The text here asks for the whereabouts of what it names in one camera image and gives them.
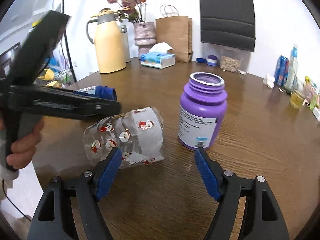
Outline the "person's left hand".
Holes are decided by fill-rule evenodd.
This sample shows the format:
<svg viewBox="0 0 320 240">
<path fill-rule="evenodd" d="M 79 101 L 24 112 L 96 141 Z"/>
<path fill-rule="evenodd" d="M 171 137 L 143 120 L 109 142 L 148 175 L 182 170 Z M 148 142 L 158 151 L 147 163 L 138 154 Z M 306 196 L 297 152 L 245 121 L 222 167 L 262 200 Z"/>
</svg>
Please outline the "person's left hand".
<svg viewBox="0 0 320 240">
<path fill-rule="evenodd" d="M 44 127 L 44 119 L 41 118 L 39 122 L 33 127 L 25 137 L 12 143 L 11 152 L 6 157 L 6 165 L 12 166 L 14 169 L 19 170 L 28 166 L 36 153 L 36 146 L 40 143 L 42 135 L 41 131 Z"/>
</svg>

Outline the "cream sleeve forearm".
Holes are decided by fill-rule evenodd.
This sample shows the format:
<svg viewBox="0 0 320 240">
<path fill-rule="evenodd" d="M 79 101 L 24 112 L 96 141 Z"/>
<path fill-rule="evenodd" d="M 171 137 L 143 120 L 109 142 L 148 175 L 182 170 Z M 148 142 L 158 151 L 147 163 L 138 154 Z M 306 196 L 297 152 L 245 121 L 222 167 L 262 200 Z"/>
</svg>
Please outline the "cream sleeve forearm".
<svg viewBox="0 0 320 240">
<path fill-rule="evenodd" d="M 19 176 L 19 171 L 10 168 L 7 164 L 6 156 L 6 130 L 1 131 L 1 178 L 5 180 L 15 180 Z"/>
</svg>

